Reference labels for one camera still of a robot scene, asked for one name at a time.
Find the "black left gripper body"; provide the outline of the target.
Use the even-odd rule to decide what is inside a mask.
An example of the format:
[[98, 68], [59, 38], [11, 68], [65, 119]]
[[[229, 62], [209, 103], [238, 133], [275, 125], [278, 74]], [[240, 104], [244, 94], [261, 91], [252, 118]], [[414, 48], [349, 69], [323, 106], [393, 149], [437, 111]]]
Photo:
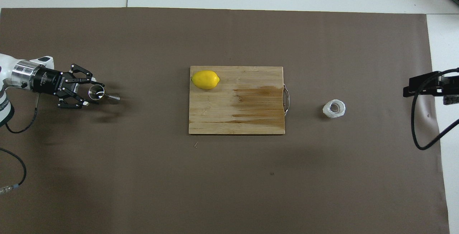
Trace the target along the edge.
[[37, 68], [30, 77], [30, 90], [55, 95], [60, 99], [75, 98], [77, 95], [76, 83], [66, 82], [72, 79], [75, 79], [72, 70], [61, 72], [49, 68]]

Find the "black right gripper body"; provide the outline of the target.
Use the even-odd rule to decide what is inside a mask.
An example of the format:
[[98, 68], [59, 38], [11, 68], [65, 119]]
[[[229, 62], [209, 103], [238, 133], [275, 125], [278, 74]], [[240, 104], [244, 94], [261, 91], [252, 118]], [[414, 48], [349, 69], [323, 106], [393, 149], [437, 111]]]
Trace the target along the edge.
[[440, 75], [437, 77], [437, 96], [445, 97], [448, 95], [459, 95], [459, 76], [444, 76]]

